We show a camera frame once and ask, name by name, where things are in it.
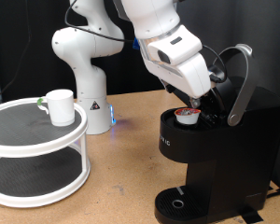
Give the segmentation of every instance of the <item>cable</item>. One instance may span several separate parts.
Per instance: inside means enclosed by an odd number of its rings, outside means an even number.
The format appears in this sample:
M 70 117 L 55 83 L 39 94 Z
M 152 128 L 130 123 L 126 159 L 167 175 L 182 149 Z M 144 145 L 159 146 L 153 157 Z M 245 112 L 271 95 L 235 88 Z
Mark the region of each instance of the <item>cable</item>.
M 80 28 L 78 26 L 75 26 L 75 25 L 72 25 L 70 23 L 68 23 L 67 21 L 67 18 L 68 18 L 68 14 L 69 14 L 69 11 L 71 9 L 73 9 L 73 5 L 75 4 L 77 0 L 75 0 L 72 5 L 67 9 L 66 13 L 65 13 L 65 18 L 64 18 L 64 21 L 65 21 L 65 24 L 70 26 L 70 27 L 73 27 L 75 29 L 78 29 L 78 30 L 81 30 L 81 31 L 84 31 L 84 32 L 87 32 L 87 33 L 91 33 L 93 35 L 98 35 L 100 37 L 103 37 L 103 38 L 106 38 L 106 39 L 110 39 L 110 40 L 115 40 L 115 41 L 119 41 L 119 42 L 130 42 L 130 43 L 133 43 L 134 40 L 127 40 L 127 39 L 117 39 L 117 38 L 114 38 L 114 37 L 111 37 L 111 36 L 107 36 L 107 35 L 101 35 L 101 34 L 98 34 L 98 33 L 95 33 L 94 31 L 89 31 L 89 30 L 86 30 L 86 29 L 83 29 L 83 28 Z
M 27 27 L 28 27 L 28 42 L 26 44 L 26 47 L 25 47 L 24 51 L 21 54 L 20 62 L 19 62 L 19 65 L 18 65 L 18 68 L 17 68 L 17 71 L 16 71 L 16 74 L 15 74 L 14 78 L 12 78 L 12 80 L 1 90 L 0 96 L 17 79 L 19 71 L 21 69 L 22 59 L 25 56 L 26 51 L 28 50 L 28 47 L 29 47 L 31 39 L 32 39 L 30 25 L 29 25 L 29 15 L 28 15 L 28 3 L 27 3 L 27 0 L 25 0 L 25 5 L 26 5 L 26 20 L 27 20 Z
M 224 69 L 224 78 L 223 78 L 223 79 L 220 79 L 220 78 L 218 78 L 218 77 L 216 77 L 216 76 L 213 76 L 213 75 L 211 75 L 210 78 L 212 79 L 212 81 L 214 81 L 214 82 L 216 82 L 216 83 L 225 82 L 226 79 L 227 79 L 227 69 L 226 69 L 226 66 L 225 66 L 223 60 L 221 59 L 221 57 L 220 57 L 213 49 L 207 47 L 206 45 L 203 45 L 203 48 L 204 48 L 204 49 L 208 49 L 208 50 L 210 50 L 211 52 L 213 52 L 213 53 L 217 56 L 218 60 L 221 62 L 222 66 L 223 66 L 223 69 Z

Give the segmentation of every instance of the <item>blue led light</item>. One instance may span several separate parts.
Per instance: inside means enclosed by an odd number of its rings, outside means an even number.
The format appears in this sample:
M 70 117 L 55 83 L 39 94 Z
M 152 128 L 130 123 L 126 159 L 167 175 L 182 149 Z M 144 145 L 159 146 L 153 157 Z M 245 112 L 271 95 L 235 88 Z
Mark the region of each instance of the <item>blue led light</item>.
M 115 124 L 116 120 L 114 119 L 114 110 L 113 110 L 113 106 L 112 105 L 110 105 L 110 111 L 111 111 L 112 124 Z

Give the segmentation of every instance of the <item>dark background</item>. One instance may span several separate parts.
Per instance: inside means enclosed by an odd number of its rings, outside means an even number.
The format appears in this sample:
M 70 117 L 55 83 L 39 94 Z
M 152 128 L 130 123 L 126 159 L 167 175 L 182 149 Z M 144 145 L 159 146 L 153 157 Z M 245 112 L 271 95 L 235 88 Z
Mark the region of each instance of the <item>dark background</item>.
M 18 79 L 3 95 L 4 101 L 41 96 L 59 88 L 76 91 L 72 70 L 50 44 L 54 32 L 65 27 L 63 17 L 69 1 L 28 0 L 28 5 L 33 40 Z M 133 39 L 132 24 L 118 18 L 113 1 L 105 0 L 105 7 L 125 37 Z M 187 0 L 178 4 L 177 12 L 182 23 L 216 51 L 238 43 L 249 45 L 259 60 L 259 85 L 280 95 L 280 0 Z M 70 22 L 86 24 L 74 12 Z M 27 40 L 25 1 L 0 0 L 1 88 L 13 78 Z M 208 52 L 203 51 L 203 55 L 208 63 L 214 60 Z M 105 70 L 108 94 L 162 89 L 131 44 L 120 54 L 93 59 L 92 63 Z M 230 70 L 235 75 L 243 72 L 241 66 Z M 273 178 L 280 185 L 280 153 Z

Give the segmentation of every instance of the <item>white mug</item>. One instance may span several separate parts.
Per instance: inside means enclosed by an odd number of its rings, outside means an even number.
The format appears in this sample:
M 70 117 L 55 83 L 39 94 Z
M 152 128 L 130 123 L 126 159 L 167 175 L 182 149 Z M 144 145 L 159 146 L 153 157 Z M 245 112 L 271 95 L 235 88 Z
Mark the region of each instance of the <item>white mug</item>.
M 41 102 L 47 101 L 49 110 Z M 74 94 L 70 90 L 50 91 L 37 100 L 39 109 L 45 110 L 54 126 L 67 126 L 75 121 Z

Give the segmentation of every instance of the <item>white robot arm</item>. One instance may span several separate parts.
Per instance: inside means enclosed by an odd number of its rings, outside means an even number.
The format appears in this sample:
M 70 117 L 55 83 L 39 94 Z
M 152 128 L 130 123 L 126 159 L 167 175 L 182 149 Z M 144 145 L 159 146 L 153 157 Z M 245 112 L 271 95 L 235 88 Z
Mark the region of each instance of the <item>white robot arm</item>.
M 211 89 L 199 38 L 180 24 L 175 0 L 121 0 L 148 71 L 198 99 Z
M 107 16 L 104 1 L 78 0 L 73 10 L 87 19 L 88 25 L 80 28 L 101 35 L 123 38 L 123 33 Z M 108 131 L 112 120 L 112 108 L 106 101 L 105 72 L 91 64 L 91 58 L 121 52 L 123 43 L 92 35 L 75 28 L 65 28 L 55 33 L 52 47 L 56 55 L 72 68 L 77 83 L 77 103 L 88 115 L 87 134 Z

